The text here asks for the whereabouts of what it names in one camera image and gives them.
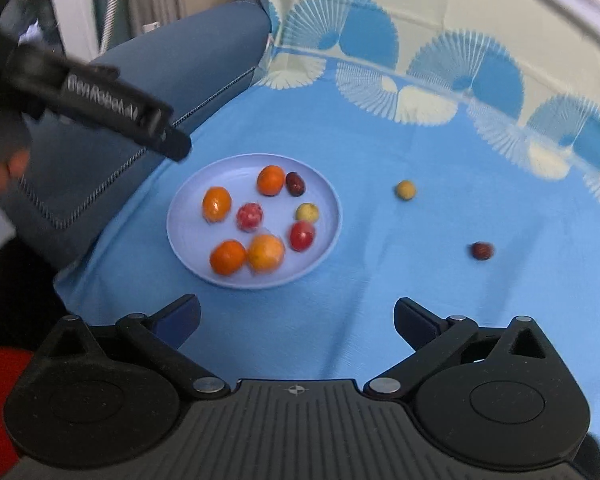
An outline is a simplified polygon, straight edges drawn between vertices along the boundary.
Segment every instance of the tangerine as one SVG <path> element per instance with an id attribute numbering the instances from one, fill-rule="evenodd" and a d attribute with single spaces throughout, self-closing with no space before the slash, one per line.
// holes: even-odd
<path id="1" fill-rule="evenodd" d="M 210 187 L 202 199 L 202 216 L 207 222 L 221 222 L 231 209 L 231 195 L 224 187 Z"/>
<path id="2" fill-rule="evenodd" d="M 242 267 L 247 258 L 247 251 L 238 240 L 225 240 L 209 256 L 209 263 L 214 272 L 229 276 Z"/>
<path id="3" fill-rule="evenodd" d="M 267 166 L 258 175 L 256 187 L 265 196 L 276 196 L 285 185 L 285 171 L 279 166 Z"/>
<path id="4" fill-rule="evenodd" d="M 272 272 L 285 257 L 285 245 L 274 235 L 256 235 L 247 249 L 247 263 L 254 272 Z"/>

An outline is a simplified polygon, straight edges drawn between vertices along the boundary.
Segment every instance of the plate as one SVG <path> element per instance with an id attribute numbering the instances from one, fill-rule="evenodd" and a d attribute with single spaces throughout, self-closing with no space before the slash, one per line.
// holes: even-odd
<path id="1" fill-rule="evenodd" d="M 306 184 L 302 196 L 289 195 L 283 187 L 277 196 L 263 196 L 256 179 L 265 166 L 280 166 L 285 173 L 295 171 Z M 202 217 L 202 199 L 212 186 L 226 188 L 232 198 L 231 212 L 223 222 L 209 224 Z M 220 276 L 209 264 L 209 254 L 220 242 L 234 238 L 248 247 L 252 233 L 235 224 L 235 214 L 245 202 L 258 202 L 264 211 L 258 232 L 268 231 L 284 240 L 282 265 L 269 274 L 254 274 L 245 265 L 231 276 Z M 313 202 L 320 209 L 315 223 L 314 243 L 296 253 L 288 243 L 288 231 L 295 221 L 296 208 Z M 229 288 L 259 289 L 283 285 L 315 269 L 336 245 L 342 227 L 342 208 L 333 186 L 316 170 L 298 160 L 269 153 L 250 153 L 218 160 L 193 174 L 178 190 L 167 214 L 167 236 L 180 261 L 203 280 Z"/>

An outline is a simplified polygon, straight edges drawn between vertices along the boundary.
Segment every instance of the blue tablecloth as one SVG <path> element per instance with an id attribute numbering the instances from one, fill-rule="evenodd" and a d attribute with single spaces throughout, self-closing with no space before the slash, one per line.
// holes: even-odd
<path id="1" fill-rule="evenodd" d="M 193 141 L 190 157 L 161 165 L 91 256 L 59 278 L 71 311 L 109 324 L 193 292 L 202 324 L 182 351 L 227 381 L 359 384 L 411 352 L 392 323 L 401 296 L 486 326 L 527 314 L 580 383 L 600 437 L 600 204 L 577 168 L 557 181 L 521 170 L 476 134 L 462 104 L 442 126 L 380 120 L 343 99 L 332 61 L 311 86 L 249 89 Z M 170 201 L 188 176 L 249 152 L 313 166 L 344 209 L 340 240 L 318 269 L 258 292 L 202 282 L 174 256 L 165 230 Z M 409 203 L 393 191 L 405 178 L 418 187 Z M 476 240 L 495 245 L 492 260 L 468 257 Z"/>

